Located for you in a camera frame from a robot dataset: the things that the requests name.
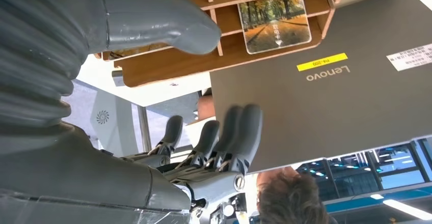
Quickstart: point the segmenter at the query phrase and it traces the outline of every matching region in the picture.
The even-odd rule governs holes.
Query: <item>lenovo logo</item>
[[[346,71],[348,73],[351,72],[349,70],[348,66],[345,65],[345,66],[342,66],[342,67],[338,67],[338,68],[334,68],[334,69],[331,69],[331,70],[323,71],[323,72],[316,73],[316,74],[313,74],[313,75],[308,75],[308,76],[306,76],[306,80],[308,80],[308,81],[318,80],[318,79],[321,79],[321,78],[326,78],[327,76],[332,76],[332,75],[340,74],[343,71]]]

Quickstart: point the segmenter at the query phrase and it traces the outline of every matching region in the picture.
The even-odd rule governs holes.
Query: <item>white sticker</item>
[[[432,44],[388,55],[397,71],[432,63]]]

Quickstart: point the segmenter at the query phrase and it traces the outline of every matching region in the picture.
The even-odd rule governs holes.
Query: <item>autumn tree picture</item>
[[[239,11],[249,53],[311,39],[303,0],[256,0],[239,4]]]

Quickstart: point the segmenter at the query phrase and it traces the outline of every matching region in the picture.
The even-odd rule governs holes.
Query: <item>yellow label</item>
[[[301,65],[297,65],[297,69],[299,71],[304,71],[304,70],[313,69],[316,67],[328,65],[331,63],[335,63],[335,62],[339,62],[339,61],[347,60],[347,59],[348,59],[348,56],[345,53],[340,53],[340,54],[333,55],[333,56],[330,56],[330,57],[327,57],[324,59],[314,60],[314,61],[307,62],[307,63],[301,64]]]

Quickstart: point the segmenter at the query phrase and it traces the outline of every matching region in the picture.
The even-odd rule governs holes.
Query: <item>robotic hand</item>
[[[221,32],[191,2],[0,0],[0,16],[1,223],[185,223],[191,213],[212,218],[241,190],[260,138],[256,106],[229,110],[216,144],[219,125],[209,122],[185,162],[159,170],[142,155],[98,151],[61,121],[70,114],[61,96],[90,53],[155,42],[212,51]]]

